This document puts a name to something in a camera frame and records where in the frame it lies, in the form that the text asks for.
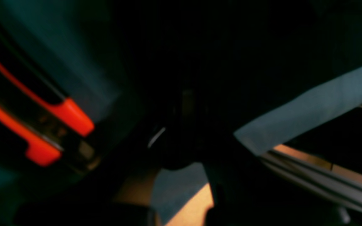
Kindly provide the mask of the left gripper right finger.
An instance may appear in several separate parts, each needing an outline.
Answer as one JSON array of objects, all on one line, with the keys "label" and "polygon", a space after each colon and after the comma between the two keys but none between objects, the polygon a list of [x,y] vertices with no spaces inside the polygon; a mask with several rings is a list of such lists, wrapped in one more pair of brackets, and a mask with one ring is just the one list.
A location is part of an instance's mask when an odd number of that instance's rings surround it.
[{"label": "left gripper right finger", "polygon": [[362,184],[276,150],[256,157],[234,139],[205,148],[207,226],[362,226]]}]

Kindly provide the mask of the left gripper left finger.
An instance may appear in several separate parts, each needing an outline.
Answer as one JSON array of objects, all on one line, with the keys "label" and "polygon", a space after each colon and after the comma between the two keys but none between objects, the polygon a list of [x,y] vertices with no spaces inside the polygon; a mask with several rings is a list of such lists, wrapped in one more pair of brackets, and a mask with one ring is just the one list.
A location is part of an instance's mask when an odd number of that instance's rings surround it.
[{"label": "left gripper left finger", "polygon": [[22,205],[16,226],[159,226],[150,206],[157,173],[174,140],[165,126],[151,137],[140,131],[125,139],[79,183],[42,201]]}]

